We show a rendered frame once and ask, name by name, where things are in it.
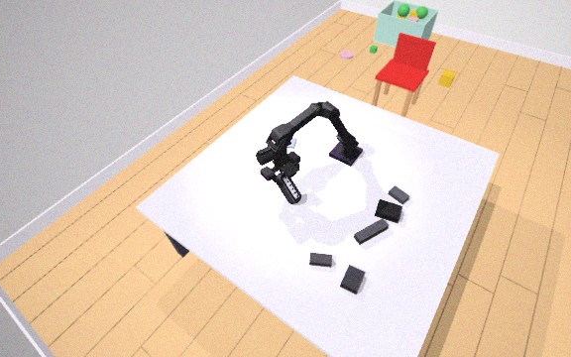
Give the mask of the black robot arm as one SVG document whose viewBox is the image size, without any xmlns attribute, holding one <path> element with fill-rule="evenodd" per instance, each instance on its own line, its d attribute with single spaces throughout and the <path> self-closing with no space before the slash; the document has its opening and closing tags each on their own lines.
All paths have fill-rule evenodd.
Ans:
<svg viewBox="0 0 571 357">
<path fill-rule="evenodd" d="M 266 144 L 268 147 L 259 150 L 256 153 L 257 161 L 261 166 L 277 159 L 283 159 L 287 155 L 287 146 L 291 145 L 291 139 L 299 129 L 313 120 L 316 116 L 329 119 L 336 131 L 338 132 L 336 138 L 341 142 L 342 149 L 339 154 L 351 158 L 354 149 L 359 145 L 356 138 L 348 132 L 343 122 L 340 119 L 340 110 L 331 104 L 329 101 L 311 103 L 308 108 L 294 117 L 292 120 L 285 124 L 281 124 L 274 128 L 269 135 Z M 275 143 L 272 142 L 275 141 Z M 299 162 L 290 162 L 289 159 L 286 163 L 282 163 L 279 168 L 280 173 L 284 173 L 288 179 L 291 179 L 299 171 Z"/>
</svg>

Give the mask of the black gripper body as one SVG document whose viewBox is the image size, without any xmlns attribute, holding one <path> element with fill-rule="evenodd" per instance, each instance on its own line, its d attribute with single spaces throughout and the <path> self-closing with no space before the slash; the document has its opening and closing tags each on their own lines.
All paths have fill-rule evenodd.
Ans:
<svg viewBox="0 0 571 357">
<path fill-rule="evenodd" d="M 282 163 L 286 163 L 286 160 L 289 159 L 290 162 L 299 162 L 300 163 L 300 156 L 295 153 L 294 151 L 288 153 L 286 155 L 285 158 L 283 159 L 275 159 L 273 160 L 273 164 L 275 165 L 273 168 L 269 168 L 269 167 L 264 167 L 263 169 L 260 170 L 260 175 L 266 180 L 266 181 L 270 181 L 271 179 L 273 179 L 276 176 L 276 172 L 279 170 L 280 165 Z"/>
</svg>

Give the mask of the dark grey unit with label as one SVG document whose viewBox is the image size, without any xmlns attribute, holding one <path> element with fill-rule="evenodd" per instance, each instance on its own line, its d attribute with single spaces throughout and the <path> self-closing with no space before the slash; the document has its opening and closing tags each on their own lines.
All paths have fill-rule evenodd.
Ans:
<svg viewBox="0 0 571 357">
<path fill-rule="evenodd" d="M 287 178 L 284 173 L 277 174 L 276 184 L 290 204 L 296 204 L 301 200 L 301 193 L 291 178 Z"/>
</svg>

